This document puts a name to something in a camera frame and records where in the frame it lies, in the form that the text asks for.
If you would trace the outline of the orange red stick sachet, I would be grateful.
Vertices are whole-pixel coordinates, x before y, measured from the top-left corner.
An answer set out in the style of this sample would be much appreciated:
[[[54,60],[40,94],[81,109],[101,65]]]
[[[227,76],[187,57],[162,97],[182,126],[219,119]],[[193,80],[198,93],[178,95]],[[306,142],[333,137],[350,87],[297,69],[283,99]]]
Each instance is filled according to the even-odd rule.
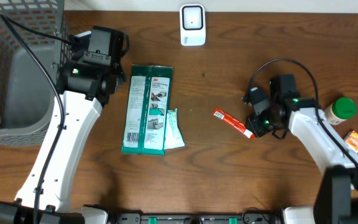
[[[223,111],[221,108],[215,108],[213,111],[213,115],[227,124],[231,125],[233,128],[241,132],[244,136],[246,136],[249,139],[254,139],[255,134],[246,128],[245,124],[236,119],[235,117],[229,115],[225,111]]]

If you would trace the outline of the green lid jar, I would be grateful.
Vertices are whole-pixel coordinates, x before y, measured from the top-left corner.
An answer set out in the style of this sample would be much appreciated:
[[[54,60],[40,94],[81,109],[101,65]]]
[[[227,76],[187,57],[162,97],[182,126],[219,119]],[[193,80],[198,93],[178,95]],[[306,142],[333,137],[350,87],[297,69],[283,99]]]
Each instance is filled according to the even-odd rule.
[[[329,124],[338,125],[354,117],[357,113],[357,106],[352,99],[341,97],[327,106],[324,113]]]

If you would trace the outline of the orange small box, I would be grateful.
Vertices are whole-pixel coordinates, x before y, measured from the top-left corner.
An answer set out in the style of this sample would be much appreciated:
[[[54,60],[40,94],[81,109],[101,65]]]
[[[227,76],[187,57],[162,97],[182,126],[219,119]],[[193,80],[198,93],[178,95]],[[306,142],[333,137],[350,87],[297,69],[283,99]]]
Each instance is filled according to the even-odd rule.
[[[358,133],[350,131],[344,138],[345,143],[356,153],[358,153]]]

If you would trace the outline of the light teal wipes packet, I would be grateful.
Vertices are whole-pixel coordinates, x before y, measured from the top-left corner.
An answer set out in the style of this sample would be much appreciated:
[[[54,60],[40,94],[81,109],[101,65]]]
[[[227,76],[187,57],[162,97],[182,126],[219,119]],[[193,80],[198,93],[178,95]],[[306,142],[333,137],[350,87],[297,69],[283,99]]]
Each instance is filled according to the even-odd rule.
[[[178,127],[178,109],[167,111],[164,149],[184,147],[185,142]]]

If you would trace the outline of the green white package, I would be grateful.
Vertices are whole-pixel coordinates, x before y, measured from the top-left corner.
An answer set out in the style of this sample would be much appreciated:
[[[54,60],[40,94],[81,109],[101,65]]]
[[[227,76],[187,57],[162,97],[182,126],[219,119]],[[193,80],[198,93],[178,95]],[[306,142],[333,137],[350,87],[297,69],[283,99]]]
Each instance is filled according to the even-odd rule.
[[[133,65],[121,152],[165,154],[173,67]]]

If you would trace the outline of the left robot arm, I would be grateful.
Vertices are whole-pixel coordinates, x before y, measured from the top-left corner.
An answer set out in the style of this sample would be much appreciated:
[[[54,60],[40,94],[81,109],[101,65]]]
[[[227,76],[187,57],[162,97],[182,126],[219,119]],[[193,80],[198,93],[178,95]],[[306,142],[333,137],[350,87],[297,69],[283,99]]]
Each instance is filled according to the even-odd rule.
[[[110,95],[125,82],[127,34],[94,26],[72,38],[86,45],[59,70],[50,124],[35,164],[13,202],[0,202],[0,223],[113,223],[98,205],[71,210],[71,190],[86,140]]]

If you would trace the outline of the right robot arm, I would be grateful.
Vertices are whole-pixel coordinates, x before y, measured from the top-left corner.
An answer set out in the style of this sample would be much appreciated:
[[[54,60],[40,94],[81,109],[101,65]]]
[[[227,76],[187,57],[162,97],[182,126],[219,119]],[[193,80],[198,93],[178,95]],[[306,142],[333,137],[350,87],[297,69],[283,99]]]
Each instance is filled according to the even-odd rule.
[[[292,133],[323,175],[314,205],[283,209],[281,223],[358,223],[358,154],[324,117],[316,100],[302,98],[292,74],[270,79],[270,94],[250,86],[244,102],[253,107],[246,126],[260,138]]]

